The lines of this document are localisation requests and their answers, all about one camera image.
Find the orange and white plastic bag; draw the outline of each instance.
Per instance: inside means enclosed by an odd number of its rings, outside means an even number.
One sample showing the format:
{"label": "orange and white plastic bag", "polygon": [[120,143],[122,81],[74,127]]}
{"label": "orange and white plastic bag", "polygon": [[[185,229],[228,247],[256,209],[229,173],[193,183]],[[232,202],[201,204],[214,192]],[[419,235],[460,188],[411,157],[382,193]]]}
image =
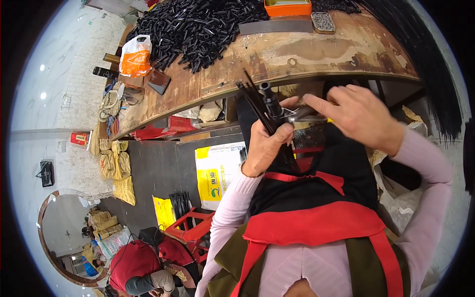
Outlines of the orange and white plastic bag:
{"label": "orange and white plastic bag", "polygon": [[145,76],[152,67],[150,66],[150,52],[152,41],[150,35],[137,35],[122,47],[119,71],[126,77]]}

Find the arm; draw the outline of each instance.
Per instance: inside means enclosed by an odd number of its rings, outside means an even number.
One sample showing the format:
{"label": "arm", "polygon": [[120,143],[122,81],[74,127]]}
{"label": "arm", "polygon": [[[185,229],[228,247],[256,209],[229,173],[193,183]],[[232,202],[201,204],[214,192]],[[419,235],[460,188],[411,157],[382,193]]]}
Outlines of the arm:
{"label": "arm", "polygon": [[[280,104],[291,105],[297,100],[298,97],[288,98]],[[290,124],[280,126],[272,136],[267,134],[260,121],[252,125],[247,160],[224,193],[211,223],[207,263],[203,269],[203,277],[196,288],[196,297],[202,297],[205,294],[208,283],[221,270],[221,266],[214,261],[214,257],[236,229],[244,223],[249,203],[262,179],[262,173],[276,158],[280,147],[290,143],[293,136],[294,128]]]}
{"label": "arm", "polygon": [[304,95],[304,101],[333,119],[345,136],[395,156],[395,161],[417,170],[428,184],[419,208],[396,241],[408,260],[413,295],[420,289],[442,236],[452,168],[434,145],[399,124],[370,90],[354,85],[333,87],[327,99]]}
{"label": "arm", "polygon": [[211,223],[208,258],[195,296],[203,296],[208,283],[221,270],[214,257],[236,229],[244,223],[249,203],[261,178],[262,176],[247,177],[239,170],[224,193]]}
{"label": "arm", "polygon": [[169,271],[162,269],[143,277],[133,277],[125,284],[125,290],[132,296],[139,296],[157,288],[163,289],[163,297],[169,297],[173,292],[175,282]]}
{"label": "arm", "polygon": [[452,193],[453,171],[437,147],[407,127],[401,148],[393,160],[417,170],[427,184],[419,207],[395,242],[406,254],[413,295],[419,292],[442,237],[445,213]]}

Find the red plastic stool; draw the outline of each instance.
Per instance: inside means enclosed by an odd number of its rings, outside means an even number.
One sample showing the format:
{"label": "red plastic stool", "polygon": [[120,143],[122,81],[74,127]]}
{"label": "red plastic stool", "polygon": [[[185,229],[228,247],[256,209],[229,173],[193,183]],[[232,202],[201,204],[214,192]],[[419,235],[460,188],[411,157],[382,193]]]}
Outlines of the red plastic stool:
{"label": "red plastic stool", "polygon": [[[184,242],[199,241],[200,238],[203,237],[206,233],[208,233],[209,229],[211,229],[211,222],[213,221],[214,211],[210,214],[205,214],[194,212],[195,209],[196,207],[192,207],[187,214],[185,214],[172,225],[170,225],[165,230],[165,233]],[[203,221],[197,224],[196,227],[189,229],[188,224],[186,223],[186,218],[196,218],[201,219]],[[185,226],[185,230],[177,229],[177,227],[181,224]]]}
{"label": "red plastic stool", "polygon": [[[165,230],[165,233],[171,237],[186,242],[188,245],[188,250],[190,251],[193,258],[197,263],[201,263],[208,257],[208,248],[200,245],[203,242],[201,237],[203,237],[209,232],[209,229],[211,229],[211,222],[213,221],[215,212],[213,211],[210,214],[198,213],[194,212],[195,209],[196,207],[192,207],[187,214],[170,225]],[[189,229],[188,224],[186,223],[186,218],[196,218],[203,221],[198,223],[196,227]],[[181,224],[184,225],[185,230],[177,229],[177,227]]]}
{"label": "red plastic stool", "polygon": [[196,260],[196,263],[200,264],[204,260],[208,258],[208,251],[209,249],[201,246],[202,240],[198,240],[197,242],[189,242],[188,243],[188,250],[191,252],[191,255]]}

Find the pink sweater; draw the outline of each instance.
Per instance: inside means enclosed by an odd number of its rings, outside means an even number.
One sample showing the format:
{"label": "pink sweater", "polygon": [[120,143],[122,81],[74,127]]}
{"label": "pink sweater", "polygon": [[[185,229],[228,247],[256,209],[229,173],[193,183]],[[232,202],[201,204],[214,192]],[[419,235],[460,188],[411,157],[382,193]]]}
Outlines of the pink sweater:
{"label": "pink sweater", "polygon": [[[409,128],[406,128],[402,146],[393,160],[417,170],[428,186],[411,221],[395,242],[406,254],[412,296],[420,291],[442,236],[453,173],[441,151]],[[239,171],[226,190],[211,225],[211,246],[203,278],[196,290],[197,297],[204,295],[209,281],[221,270],[214,257],[244,223],[249,202],[261,178],[249,178]],[[352,296],[344,240],[315,247],[270,245],[266,250],[259,296],[283,296],[301,278],[308,280],[319,297]]]}

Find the pink sleeve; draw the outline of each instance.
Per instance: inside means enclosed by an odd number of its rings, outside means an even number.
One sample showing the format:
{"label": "pink sleeve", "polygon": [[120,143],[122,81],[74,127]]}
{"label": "pink sleeve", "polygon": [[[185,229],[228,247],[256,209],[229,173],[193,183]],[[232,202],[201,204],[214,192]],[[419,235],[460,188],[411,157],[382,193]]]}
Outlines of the pink sleeve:
{"label": "pink sleeve", "polygon": [[445,213],[451,198],[452,166],[427,139],[406,127],[404,141],[393,160],[417,170],[427,186],[419,207],[395,242],[405,253],[411,276],[411,296],[420,291],[442,237]]}
{"label": "pink sleeve", "polygon": [[202,297],[205,294],[209,281],[221,270],[221,266],[214,261],[214,256],[221,250],[234,231],[244,223],[249,203],[261,179],[262,176],[246,177],[241,170],[238,170],[233,177],[233,181],[226,189],[211,223],[208,258],[203,269],[203,277],[196,288],[196,297]]}

